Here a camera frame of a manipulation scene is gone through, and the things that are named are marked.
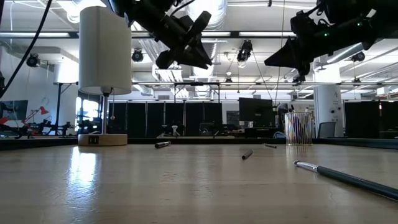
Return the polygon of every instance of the column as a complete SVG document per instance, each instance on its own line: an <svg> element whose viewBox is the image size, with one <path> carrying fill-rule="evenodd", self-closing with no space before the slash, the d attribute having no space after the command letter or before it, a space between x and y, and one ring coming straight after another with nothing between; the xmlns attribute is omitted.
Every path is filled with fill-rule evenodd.
<svg viewBox="0 0 398 224"><path fill-rule="evenodd" d="M314 70L314 82L339 83L340 67L338 64L326 65ZM314 88L315 124L318 133L319 124L335 122L335 137L343 137L343 104L338 85L320 85Z"/></svg>

